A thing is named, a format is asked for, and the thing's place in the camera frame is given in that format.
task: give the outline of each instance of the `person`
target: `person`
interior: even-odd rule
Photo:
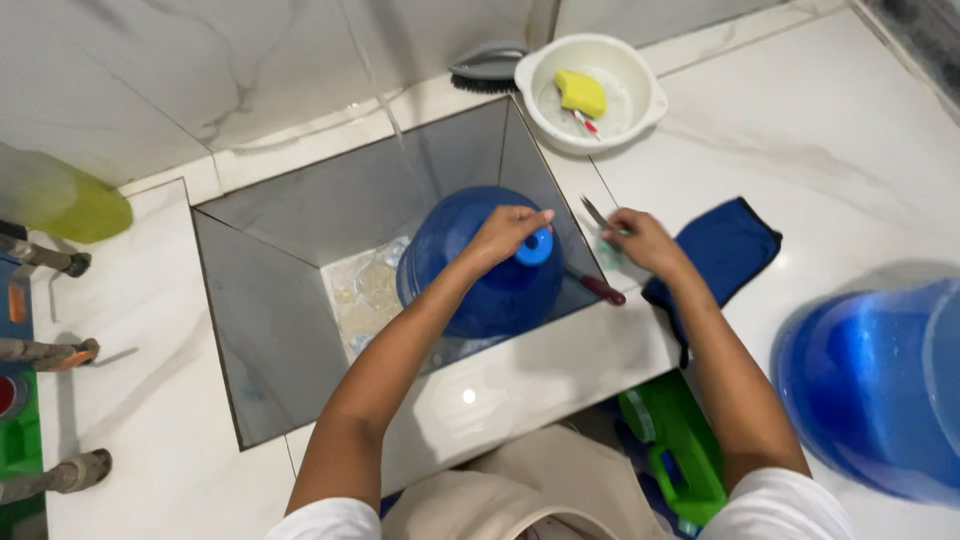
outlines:
[[[447,321],[474,282],[553,218],[498,207],[468,246],[349,368],[310,437],[284,519],[269,540],[384,538],[669,538],[619,453],[553,426],[408,487],[384,521],[384,433]],[[723,456],[730,500],[702,540],[848,540],[850,519],[810,477],[776,392],[724,319],[704,280],[650,214],[619,209],[603,231],[673,294]]]

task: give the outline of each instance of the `white sleeve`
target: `white sleeve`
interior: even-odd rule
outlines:
[[[380,540],[380,516],[356,499],[323,499],[283,518],[267,540]]]
[[[786,469],[743,478],[700,540],[853,540],[850,516],[820,484]]]

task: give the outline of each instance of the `red knife handle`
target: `red knife handle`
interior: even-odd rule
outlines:
[[[626,296],[623,296],[620,291],[607,285],[599,278],[594,278],[593,276],[582,276],[580,278],[580,284],[586,287],[588,291],[613,304],[614,306],[623,306],[627,303]]]

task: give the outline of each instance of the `gray scrub brush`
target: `gray scrub brush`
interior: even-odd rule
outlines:
[[[466,51],[447,67],[450,83],[461,90],[481,94],[516,92],[516,63],[530,53],[519,41],[489,41]]]

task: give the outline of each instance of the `countertop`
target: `countertop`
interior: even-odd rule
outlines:
[[[842,2],[792,2],[641,54],[670,99],[652,133],[593,159],[541,152],[569,201],[646,209],[675,233],[742,195],[781,231],[774,264],[724,309],[765,370],[802,305],[960,265],[960,129]],[[436,80],[392,103],[409,128],[489,99]],[[366,104],[131,184],[134,225],[85,248],[86,275],[35,273],[36,339],[103,346],[92,367],[38,378],[44,463],[114,457],[101,485],[48,495],[51,538],[261,538],[281,518],[312,426],[239,452],[189,207],[389,134]],[[607,277],[625,307],[595,305],[418,379],[388,431],[384,491],[674,366],[676,344],[639,297],[646,276]],[[863,538],[960,528],[960,511],[811,466]]]

